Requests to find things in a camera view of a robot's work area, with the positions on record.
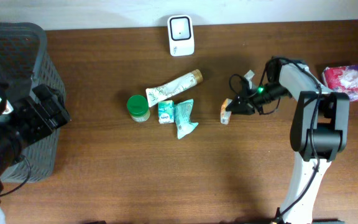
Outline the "orange pocket tissue pack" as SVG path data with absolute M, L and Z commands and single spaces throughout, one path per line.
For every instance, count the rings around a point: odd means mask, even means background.
M 221 124 L 229 124 L 229 120 L 231 117 L 231 112 L 226 111 L 226 108 L 229 106 L 229 104 L 232 102 L 231 99 L 226 98 L 221 106 L 221 112 L 220 112 L 220 121 Z

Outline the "teal wet wipes pouch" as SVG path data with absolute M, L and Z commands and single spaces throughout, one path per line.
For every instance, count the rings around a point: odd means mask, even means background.
M 174 120 L 177 126 L 177 138 L 182 139 L 197 127 L 198 123 L 191 122 L 190 116 L 194 100 L 186 100 L 174 106 Z

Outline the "teal pocket tissue pack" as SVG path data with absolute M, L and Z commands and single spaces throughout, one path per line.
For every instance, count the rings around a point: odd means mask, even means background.
M 158 102 L 158 121 L 160 124 L 174 122 L 174 102 L 172 100 Z

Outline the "white bamboo print tube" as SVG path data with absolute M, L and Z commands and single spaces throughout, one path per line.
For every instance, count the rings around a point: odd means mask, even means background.
M 145 90 L 149 107 L 186 91 L 203 81 L 203 75 L 196 69 L 164 85 Z

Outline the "green lid glass jar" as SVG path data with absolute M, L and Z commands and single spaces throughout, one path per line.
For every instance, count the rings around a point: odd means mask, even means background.
M 127 101 L 127 109 L 135 122 L 145 122 L 150 117 L 148 101 L 142 95 L 131 96 Z

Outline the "red purple tissue pack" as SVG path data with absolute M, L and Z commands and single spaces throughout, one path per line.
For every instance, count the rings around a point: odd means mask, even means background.
M 358 65 L 326 67 L 322 78 L 329 89 L 346 93 L 350 101 L 358 101 Z

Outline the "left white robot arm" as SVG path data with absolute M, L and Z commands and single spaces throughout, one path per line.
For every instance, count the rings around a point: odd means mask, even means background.
M 32 168 L 22 151 L 66 125 L 70 115 L 62 91 L 46 84 L 30 84 L 8 78 L 0 67 L 0 176 L 10 166 L 24 162 L 25 180 Z M 0 198 L 5 196 L 0 180 Z M 0 223 L 5 222 L 0 208 Z

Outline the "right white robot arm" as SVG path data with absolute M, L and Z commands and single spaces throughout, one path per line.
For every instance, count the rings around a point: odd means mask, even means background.
M 324 86 L 302 60 L 272 57 L 262 80 L 241 77 L 241 91 L 226 106 L 231 114 L 265 115 L 264 106 L 284 96 L 296 101 L 290 130 L 295 163 L 287 196 L 272 223 L 312 223 L 322 179 L 347 144 L 349 97 Z

